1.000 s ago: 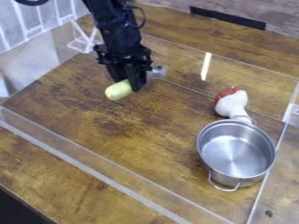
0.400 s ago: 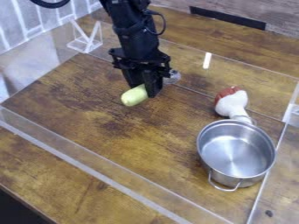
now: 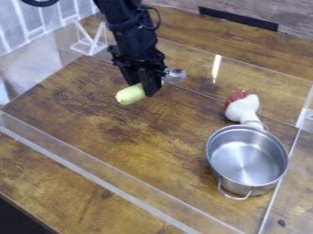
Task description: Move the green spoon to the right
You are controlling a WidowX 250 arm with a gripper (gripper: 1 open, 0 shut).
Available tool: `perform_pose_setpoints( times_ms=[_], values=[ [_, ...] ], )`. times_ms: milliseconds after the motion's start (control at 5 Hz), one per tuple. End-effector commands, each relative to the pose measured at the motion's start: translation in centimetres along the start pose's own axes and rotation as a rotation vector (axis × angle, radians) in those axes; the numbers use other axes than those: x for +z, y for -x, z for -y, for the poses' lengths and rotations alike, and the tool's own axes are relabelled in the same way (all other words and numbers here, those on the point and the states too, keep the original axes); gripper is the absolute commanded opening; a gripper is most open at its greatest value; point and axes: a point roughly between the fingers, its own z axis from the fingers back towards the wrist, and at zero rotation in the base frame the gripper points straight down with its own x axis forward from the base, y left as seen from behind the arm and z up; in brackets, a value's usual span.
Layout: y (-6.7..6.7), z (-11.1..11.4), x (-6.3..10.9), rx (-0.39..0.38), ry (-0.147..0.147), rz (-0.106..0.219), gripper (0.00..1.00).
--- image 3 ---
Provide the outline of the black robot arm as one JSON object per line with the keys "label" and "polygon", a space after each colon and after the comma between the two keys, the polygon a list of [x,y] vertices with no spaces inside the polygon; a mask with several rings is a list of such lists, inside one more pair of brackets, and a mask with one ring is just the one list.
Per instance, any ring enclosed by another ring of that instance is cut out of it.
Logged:
{"label": "black robot arm", "polygon": [[142,0],[93,0],[107,20],[107,28],[117,44],[107,51],[113,64],[130,86],[142,84],[145,94],[151,97],[162,88],[162,77],[167,66],[165,53],[157,48],[159,24],[153,25],[150,10]]}

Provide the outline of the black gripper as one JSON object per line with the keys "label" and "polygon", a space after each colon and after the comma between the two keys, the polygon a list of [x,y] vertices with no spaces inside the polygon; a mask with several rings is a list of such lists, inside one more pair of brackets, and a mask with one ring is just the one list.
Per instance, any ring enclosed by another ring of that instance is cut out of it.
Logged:
{"label": "black gripper", "polygon": [[141,82],[146,95],[153,97],[163,86],[166,70],[165,53],[157,48],[158,26],[149,16],[114,16],[107,27],[117,41],[109,47],[113,62],[127,84],[134,86]]}

